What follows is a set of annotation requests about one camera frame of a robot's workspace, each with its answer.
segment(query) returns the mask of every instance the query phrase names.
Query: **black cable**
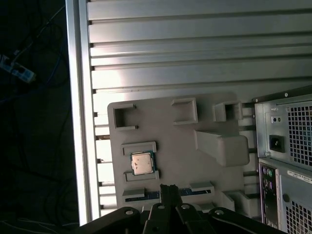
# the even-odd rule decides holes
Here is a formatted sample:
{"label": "black cable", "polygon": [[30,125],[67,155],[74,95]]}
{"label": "black cable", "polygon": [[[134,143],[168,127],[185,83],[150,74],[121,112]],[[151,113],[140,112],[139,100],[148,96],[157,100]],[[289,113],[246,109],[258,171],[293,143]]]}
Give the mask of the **black cable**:
{"label": "black cable", "polygon": [[59,131],[59,134],[58,134],[58,138],[57,138],[57,141],[56,141],[56,146],[55,146],[55,151],[54,151],[54,163],[53,163],[53,169],[52,169],[52,174],[51,176],[56,176],[57,175],[57,165],[58,165],[58,154],[59,154],[59,146],[60,146],[60,142],[61,142],[61,138],[62,138],[62,135],[63,135],[63,132],[64,132],[64,128],[65,128],[65,125],[66,125],[66,122],[71,114],[71,106],[70,108],[67,110],[67,113],[66,113],[66,116],[65,116],[65,119],[61,125],[61,128],[60,128],[60,131]]}
{"label": "black cable", "polygon": [[[66,122],[70,116],[70,113],[71,113],[71,107],[68,109],[67,113],[66,113],[66,116],[64,118],[64,121],[61,125],[61,128],[60,128],[60,131],[59,131],[59,134],[58,134],[58,138],[56,140],[56,147],[55,147],[55,152],[54,152],[54,165],[53,165],[53,169],[52,169],[52,172],[51,172],[51,177],[54,177],[57,175],[57,172],[56,172],[56,169],[57,169],[57,165],[58,165],[58,153],[59,153],[59,146],[60,146],[60,142],[61,142],[61,137],[62,137],[62,134],[64,132],[64,128],[65,128],[65,125],[66,125]],[[60,193],[60,189],[62,189],[62,184],[58,184],[58,194]],[[56,204],[55,204],[55,209],[54,209],[54,212],[55,212],[55,216],[56,216],[56,221],[54,221],[49,212],[48,212],[48,199],[49,197],[51,196],[52,192],[54,191],[55,188],[52,188],[50,190],[50,192],[47,194],[45,200],[44,200],[44,203],[43,203],[43,211],[46,215],[46,217],[48,218],[48,220],[50,222],[52,222],[53,224],[59,226],[59,227],[62,227],[61,225],[61,220],[59,219],[59,212],[58,212],[58,204],[59,204],[59,198],[57,198],[57,201],[56,201]]]}
{"label": "black cable", "polygon": [[11,103],[11,105],[9,106],[9,109],[10,109],[10,116],[11,116],[10,120],[11,120],[11,124],[12,124],[12,130],[13,130],[13,134],[15,136],[16,145],[18,147],[19,157],[20,157],[20,160],[22,162],[23,167],[29,171],[30,170],[29,164],[27,161],[23,142],[20,138],[19,123],[18,123],[17,118],[16,118],[16,113],[15,113],[15,109],[14,109],[14,102]]}
{"label": "black cable", "polygon": [[42,175],[38,172],[32,172],[32,171],[29,171],[29,170],[26,170],[24,168],[21,168],[17,165],[14,165],[14,164],[8,164],[9,167],[11,167],[12,169],[16,170],[16,171],[20,171],[20,172],[24,172],[26,174],[29,174],[29,175],[32,175],[32,176],[35,176],[35,177],[39,177],[39,178],[42,178],[42,179],[46,179],[46,180],[49,180],[51,182],[59,182],[60,180],[58,179],[55,179],[53,177],[50,177],[50,176],[47,176],[47,175]]}

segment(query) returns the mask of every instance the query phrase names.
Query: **white connector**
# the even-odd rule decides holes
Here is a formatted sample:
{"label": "white connector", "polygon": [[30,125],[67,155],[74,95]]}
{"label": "white connector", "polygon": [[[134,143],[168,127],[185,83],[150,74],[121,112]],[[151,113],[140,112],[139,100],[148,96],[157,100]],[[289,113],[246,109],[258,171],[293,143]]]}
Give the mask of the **white connector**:
{"label": "white connector", "polygon": [[36,74],[32,71],[28,70],[17,62],[11,65],[10,59],[5,55],[1,55],[0,58],[0,68],[3,70],[7,71],[8,73],[12,73],[12,75],[18,77],[20,80],[26,83],[30,83],[35,80]]}

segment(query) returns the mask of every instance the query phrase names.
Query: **metal slat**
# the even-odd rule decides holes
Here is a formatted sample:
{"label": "metal slat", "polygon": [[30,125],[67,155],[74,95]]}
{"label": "metal slat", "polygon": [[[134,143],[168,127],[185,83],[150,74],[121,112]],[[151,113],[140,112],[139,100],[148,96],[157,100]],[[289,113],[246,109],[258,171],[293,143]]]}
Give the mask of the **metal slat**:
{"label": "metal slat", "polygon": [[94,112],[107,113],[107,106],[111,102],[125,101],[125,100],[139,100],[148,98],[161,98],[161,97],[174,97],[181,95],[195,95],[195,94],[207,94],[218,92],[234,92],[237,94],[237,98],[244,102],[250,101],[253,97],[259,96],[259,94],[266,95],[274,92],[283,91],[287,88],[298,88],[302,86],[310,85],[311,81],[270,81],[270,82],[258,82],[255,83],[222,83],[218,85],[213,84],[198,84],[196,86],[179,86],[173,85],[164,88],[163,86],[158,89],[152,89],[147,87],[137,88],[138,92],[126,91],[124,92],[103,92],[93,94],[93,107]]}
{"label": "metal slat", "polygon": [[205,14],[237,14],[264,11],[288,11],[312,8],[310,0],[118,0],[88,3],[89,20],[166,17]]}
{"label": "metal slat", "polygon": [[94,89],[312,76],[311,58],[263,59],[92,71]]}
{"label": "metal slat", "polygon": [[246,49],[227,49],[210,51],[196,51],[185,53],[156,53],[149,55],[134,56],[107,56],[101,58],[92,58],[92,66],[135,64],[135,63],[152,63],[152,62],[177,62],[177,61],[196,61],[196,60],[213,60],[213,59],[246,59],[255,57],[273,57],[273,56],[303,56],[311,55],[312,46],[296,46],[283,48],[246,48]]}
{"label": "metal slat", "polygon": [[275,48],[310,45],[312,36],[291,35],[249,38],[195,38],[153,41],[126,41],[95,43],[90,49],[92,57],[144,55],[155,53],[176,53],[189,51]]}
{"label": "metal slat", "polygon": [[99,182],[114,182],[114,171],[112,163],[99,163],[97,165],[97,173]]}
{"label": "metal slat", "polygon": [[96,148],[97,158],[100,159],[101,162],[112,162],[112,150],[110,140],[97,140]]}
{"label": "metal slat", "polygon": [[96,23],[90,42],[310,32],[312,14]]}
{"label": "metal slat", "polygon": [[107,215],[113,211],[115,211],[116,209],[107,209],[107,210],[101,210],[101,216]]}

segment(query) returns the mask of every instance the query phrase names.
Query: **cable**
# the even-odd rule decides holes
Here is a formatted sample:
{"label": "cable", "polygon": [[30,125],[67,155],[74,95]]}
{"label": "cable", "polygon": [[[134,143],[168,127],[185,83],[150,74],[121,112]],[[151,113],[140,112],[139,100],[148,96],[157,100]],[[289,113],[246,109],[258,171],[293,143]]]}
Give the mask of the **cable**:
{"label": "cable", "polygon": [[[27,218],[19,218],[18,221],[26,222],[26,223],[37,223],[37,224],[42,224],[42,225],[47,225],[47,226],[56,226],[53,223],[44,223],[44,222],[30,220],[30,219],[27,219]],[[66,224],[63,224],[63,226],[71,226],[71,225],[79,225],[79,223],[66,223]]]}
{"label": "cable", "polygon": [[[37,36],[35,37],[35,40],[39,38],[41,33],[47,28],[47,26],[50,24],[50,22],[57,16],[63,9],[65,8],[65,5],[62,6],[58,11],[55,12],[55,14],[48,20],[48,22],[41,28]],[[28,44],[23,50],[19,51],[18,54],[15,56],[15,58],[12,60],[11,64],[14,64],[16,60],[26,51],[28,50],[34,43],[35,40],[32,40],[30,44]]]}
{"label": "cable", "polygon": [[43,228],[45,228],[45,229],[47,229],[47,230],[53,231],[53,232],[56,233],[56,234],[59,234],[57,231],[55,231],[55,230],[53,230],[53,229],[51,229],[51,228],[45,227],[45,226],[43,226],[43,225],[41,225],[41,224],[38,224],[38,225],[41,226],[41,227],[43,227]]}
{"label": "cable", "polygon": [[33,92],[29,92],[29,93],[22,94],[22,95],[16,95],[16,96],[14,96],[14,97],[9,97],[9,98],[0,100],[0,104],[1,104],[1,103],[5,103],[5,102],[8,102],[8,101],[12,101],[12,100],[14,100],[14,99],[16,99],[16,98],[25,97],[25,96],[27,96],[27,95],[35,94],[35,93],[37,93],[37,92],[40,92],[42,89],[46,88],[46,87],[49,85],[49,82],[51,81],[52,77],[55,75],[55,72],[56,72],[56,70],[57,70],[57,68],[58,68],[58,66],[59,66],[59,61],[60,61],[60,58],[61,58],[61,53],[62,53],[64,44],[65,44],[65,43],[62,44],[62,46],[61,46],[61,48],[60,48],[60,50],[59,50],[58,60],[57,60],[57,62],[56,62],[56,64],[55,64],[55,66],[54,66],[54,68],[53,68],[53,70],[52,70],[52,72],[51,72],[51,74],[50,74],[50,76],[49,76],[47,82],[46,82],[41,88],[38,88],[38,89],[34,90]]}
{"label": "cable", "polygon": [[15,113],[15,109],[14,109],[14,103],[12,103],[11,107],[10,107],[10,114],[11,114],[11,123],[12,123],[12,130],[13,130],[13,133],[16,137],[16,144],[18,146],[18,150],[19,150],[19,157],[20,157],[20,160],[22,162],[22,165],[23,167],[26,169],[26,170],[30,170],[30,167],[29,167],[29,164],[28,164],[28,161],[27,161],[27,156],[26,156],[26,153],[25,153],[25,149],[24,149],[24,146],[23,146],[23,143],[22,143],[22,140],[20,138],[20,131],[19,131],[19,124],[18,124],[18,120],[16,118],[16,113]]}
{"label": "cable", "polygon": [[[59,151],[59,145],[60,145],[60,142],[61,142],[61,137],[62,137],[62,134],[64,132],[64,128],[65,128],[65,124],[70,116],[70,113],[71,113],[71,106],[70,108],[68,108],[67,110],[67,113],[66,113],[66,116],[65,116],[65,119],[61,125],[61,128],[60,128],[60,131],[59,131],[59,134],[58,134],[58,138],[57,138],[57,142],[56,142],[56,146],[55,146],[55,151],[54,151],[54,159],[57,159],[58,157],[58,151]],[[57,160],[54,161],[54,165],[53,165],[53,170],[52,170],[52,174],[51,174],[51,177],[54,177],[56,176],[56,169],[57,169]]]}
{"label": "cable", "polygon": [[47,179],[47,180],[49,180],[51,182],[60,182],[60,180],[55,179],[53,177],[50,177],[50,176],[47,176],[47,175],[42,175],[42,174],[40,174],[38,172],[28,171],[28,170],[26,170],[24,168],[20,168],[20,167],[14,165],[14,164],[9,164],[9,166],[12,167],[13,169],[17,170],[17,171],[24,172],[24,173],[27,173],[27,174],[30,174],[32,176],[36,176],[36,177],[39,177],[39,178],[42,178],[42,179]]}
{"label": "cable", "polygon": [[19,230],[26,231],[26,232],[30,232],[30,233],[36,233],[36,234],[51,234],[51,233],[36,232],[36,231],[24,229],[24,228],[19,228],[19,227],[16,227],[16,226],[14,226],[14,225],[11,225],[11,224],[9,224],[9,223],[7,223],[7,222],[1,222],[1,223],[5,224],[5,225],[7,225],[7,226],[10,226],[10,227],[12,227],[12,228],[19,229]]}

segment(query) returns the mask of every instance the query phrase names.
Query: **slatted metal panel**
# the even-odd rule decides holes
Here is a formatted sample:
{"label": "slatted metal panel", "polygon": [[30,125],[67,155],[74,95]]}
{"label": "slatted metal panel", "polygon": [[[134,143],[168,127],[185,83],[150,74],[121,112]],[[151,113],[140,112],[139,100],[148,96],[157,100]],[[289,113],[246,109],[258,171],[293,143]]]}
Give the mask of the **slatted metal panel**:
{"label": "slatted metal panel", "polygon": [[114,184],[109,103],[228,90],[250,101],[311,83],[310,0],[79,0],[79,9],[74,0],[66,4],[72,102],[80,102],[74,126],[83,153],[76,165],[85,172],[78,190],[90,202],[87,221],[100,216],[99,203],[116,208],[113,195],[98,187]]}
{"label": "slatted metal panel", "polygon": [[312,106],[298,104],[291,107],[288,126],[292,161],[312,167]]}
{"label": "slatted metal panel", "polygon": [[289,234],[308,234],[312,232],[312,211],[292,201],[286,206],[287,232]]}

